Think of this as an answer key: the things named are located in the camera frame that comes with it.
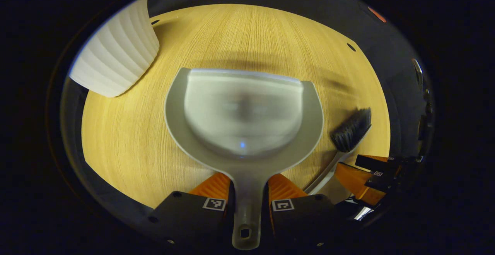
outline gray dustpan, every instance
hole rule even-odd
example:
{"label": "gray dustpan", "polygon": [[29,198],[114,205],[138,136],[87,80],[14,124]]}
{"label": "gray dustpan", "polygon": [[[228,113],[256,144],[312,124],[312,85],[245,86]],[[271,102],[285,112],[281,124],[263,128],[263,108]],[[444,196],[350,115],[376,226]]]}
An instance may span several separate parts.
{"label": "gray dustpan", "polygon": [[[278,75],[237,70],[200,71],[191,71],[188,68],[181,68],[178,71],[165,101],[167,128],[182,151],[197,162],[226,174],[232,180],[236,192],[232,244],[240,250],[251,250],[259,245],[263,188],[268,179],[302,162],[313,152],[320,140],[323,132],[323,109],[320,98],[318,98],[314,84],[308,81],[299,82],[299,80]],[[212,77],[210,74],[223,78],[223,81],[217,81],[217,86],[211,86],[211,89],[207,87],[199,89],[198,75]],[[265,89],[255,90],[264,96],[262,99],[278,95],[277,100],[271,101],[269,105],[276,105],[277,109],[283,110],[283,113],[287,112],[285,116],[283,113],[276,113],[274,117],[280,120],[272,120],[273,124],[262,121],[261,116],[256,116],[255,113],[248,120],[250,123],[260,120],[260,123],[266,124],[263,130],[272,128],[278,132],[277,134],[266,137],[258,135],[256,139],[253,139],[253,132],[259,132],[253,131],[258,126],[256,124],[248,129],[242,129],[239,124],[233,124],[232,128],[235,131],[226,131],[225,126],[229,126],[232,121],[225,120],[224,125],[219,125],[221,121],[212,117],[219,112],[209,111],[207,107],[201,106],[204,102],[212,100],[205,95],[217,95],[212,92],[218,90],[221,84],[230,84],[227,82],[230,75],[236,80],[239,80],[239,77],[250,79],[251,85],[244,86],[247,90],[253,90],[254,84],[259,86],[260,82],[265,82],[264,84],[267,85]],[[232,99],[236,99],[235,95],[242,94],[242,88],[241,85],[234,87],[236,92],[232,93]],[[293,101],[280,98],[280,95],[292,95]],[[224,110],[229,109],[238,110],[239,107],[233,108],[231,104],[227,104]],[[212,125],[217,125],[219,128],[212,129]],[[212,130],[216,129],[219,130],[218,133],[213,134]]]}

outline black bristles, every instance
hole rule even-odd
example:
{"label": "black bristles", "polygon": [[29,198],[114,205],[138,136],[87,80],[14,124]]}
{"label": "black bristles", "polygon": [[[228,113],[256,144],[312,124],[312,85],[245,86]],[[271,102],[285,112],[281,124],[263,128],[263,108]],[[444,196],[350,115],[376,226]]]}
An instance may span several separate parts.
{"label": "black bristles", "polygon": [[330,136],[341,152],[350,152],[371,127],[371,108],[357,110]]}

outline cleaning brush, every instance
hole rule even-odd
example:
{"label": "cleaning brush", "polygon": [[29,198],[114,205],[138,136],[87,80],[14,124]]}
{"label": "cleaning brush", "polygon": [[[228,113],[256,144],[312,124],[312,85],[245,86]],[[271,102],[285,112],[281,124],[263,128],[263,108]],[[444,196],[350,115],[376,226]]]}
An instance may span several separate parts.
{"label": "cleaning brush", "polygon": [[359,109],[330,135],[337,153],[332,162],[305,190],[314,195],[333,177],[338,162],[344,161],[353,153],[371,128],[371,108]]}

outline wooden table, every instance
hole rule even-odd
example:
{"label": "wooden table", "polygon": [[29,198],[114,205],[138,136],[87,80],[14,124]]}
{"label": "wooden table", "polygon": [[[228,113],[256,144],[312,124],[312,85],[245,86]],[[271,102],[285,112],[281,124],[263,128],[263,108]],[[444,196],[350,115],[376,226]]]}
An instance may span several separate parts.
{"label": "wooden table", "polygon": [[[155,20],[160,49],[154,63],[116,98],[90,91],[82,119],[85,160],[132,199],[154,208],[173,190],[187,192],[213,174],[182,152],[166,128],[164,100],[181,67],[255,70],[314,82],[325,115],[323,136],[306,160],[283,172],[301,188],[333,158],[329,133],[356,108],[371,107],[373,125],[357,152],[389,155],[382,87],[349,38],[299,15],[249,5],[191,7]],[[334,202],[349,195],[335,179],[320,192]]]}

